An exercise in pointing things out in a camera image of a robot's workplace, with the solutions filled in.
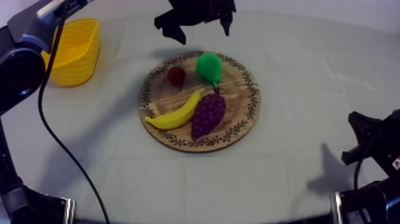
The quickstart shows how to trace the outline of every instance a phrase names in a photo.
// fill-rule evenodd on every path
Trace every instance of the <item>white wall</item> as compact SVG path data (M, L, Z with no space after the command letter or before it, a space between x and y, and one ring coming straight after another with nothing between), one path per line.
M1 0L0 24L35 0ZM356 24L400 33L400 0L236 0L239 11L268 11ZM170 8L168 0L95 0L76 17L100 20L155 15Z

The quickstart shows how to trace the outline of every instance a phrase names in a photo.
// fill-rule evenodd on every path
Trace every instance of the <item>decorative border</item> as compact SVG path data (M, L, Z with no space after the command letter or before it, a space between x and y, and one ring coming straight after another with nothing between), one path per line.
M189 58L199 57L203 53L203 51L192 51L184 53L181 56L173 58L172 60L168 60L161 67L148 75L148 77L144 81L142 95L140 96L140 99L142 99L144 103L141 110L146 114L146 116L153 118L155 117L153 109L149 106L151 103L150 96L152 81L157 79L160 75L164 74L170 66L173 66L179 62L183 62ZM204 137L191 141L179 139L175 134L170 133L167 130L158 130L158 134L161 135L161 137L167 139L169 143L171 143L173 146L187 146L190 148L197 148L203 146L214 146L215 144L219 144L221 142L230 142L232 136L236 136L243 128L245 128L250 123L250 121L254 121L256 119L256 109L260 104L260 102L258 102L259 99L257 98L257 96L260 94L260 92L257 88L257 84L254 83L251 74L246 70L246 67L244 65L238 63L231 57L219 53L217 55L221 58L222 62L229 63L229 65L237 68L239 71L242 72L242 77L245 81L245 85L251 93L249 96L249 103L247 104L248 112L246 114L246 119L242 119L241 121L237 122L233 127L225 131L225 134L223 136L216 135L213 138Z

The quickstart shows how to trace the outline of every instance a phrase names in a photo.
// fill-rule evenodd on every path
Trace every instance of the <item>yellow banana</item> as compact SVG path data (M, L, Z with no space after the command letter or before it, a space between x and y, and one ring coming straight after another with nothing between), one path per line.
M193 114L195 113L197 103L200 101L200 99L201 94L198 90L196 90L189 100L178 110L169 114L160 115L154 119L145 117L145 121L161 130L171 130L181 127L192 118Z

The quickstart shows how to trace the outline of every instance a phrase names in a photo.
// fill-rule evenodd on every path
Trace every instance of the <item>black cable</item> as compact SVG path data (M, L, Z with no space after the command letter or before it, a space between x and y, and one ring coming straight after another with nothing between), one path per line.
M365 146L364 151L361 154L360 159L357 162L357 165L355 166L355 170L354 170L354 179L353 179L353 184L354 184L354 190L358 190L358 176L360 174L360 170L361 170L361 165L363 164L364 159L366 158L368 152L370 151L370 148L372 147L372 143L374 141L375 138L373 139L369 139L369 141L367 142L367 146ZM364 222L365 224L369 223L367 218L365 217L365 214L362 210L358 211L360 213L362 222Z
M40 119L42 120L43 125L45 126L46 130L50 133L50 135L54 138L54 140L58 143L58 145L60 145L61 148L63 148L63 150L71 157L71 159L74 161L76 166L83 173L83 175L85 176L85 178L89 182L90 187L93 189L93 192L95 193L97 200L99 201L101 210L102 210L103 215L104 215L105 222L107 224L110 224L110 220L108 219L108 215L107 215L107 211L105 209L104 203L101 200L99 192L97 191L97 189L96 189L95 185L93 184L92 180L90 179L89 175L86 173L85 169L78 162L78 160L75 158L75 156L70 152L70 150L61 142L61 140L56 136L56 134L54 134L53 130L50 128L49 124L47 123L47 120L46 120L45 115L43 113L43 95L44 95L44 92L45 92L45 88L46 88L47 82L48 82L48 80L50 78L51 70L53 68L53 64L54 64L55 56L56 56L56 53L57 53L58 44L60 43L61 33L63 32L65 20L67 19L67 8L68 8L69 3L70 3L70 0L66 0L65 3L64 3L64 9L63 9L63 12L62 12L60 25L58 26L58 30L57 30L57 33L55 35L53 49L51 51L48 67L47 67L47 70L46 70L44 78L43 78L42 86L39 89L39 98L37 100L37 107L39 109Z

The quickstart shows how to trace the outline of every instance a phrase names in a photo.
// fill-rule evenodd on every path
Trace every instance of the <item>plastic fruit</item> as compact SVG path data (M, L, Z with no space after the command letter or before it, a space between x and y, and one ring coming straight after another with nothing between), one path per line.
M168 71L167 78L172 85L181 90L186 79L186 72L181 67L173 67Z
M197 59L196 73L209 81L214 88L217 88L221 82L221 59L213 53L204 53Z
M192 118L192 138L200 138L214 130L224 117L225 109L225 99L220 96L220 89L214 89L214 94L203 97Z
M145 117L145 121L161 130L171 130L181 127L192 118L200 99L201 94L198 90L196 90L189 100L178 110L169 114L157 116L154 119Z

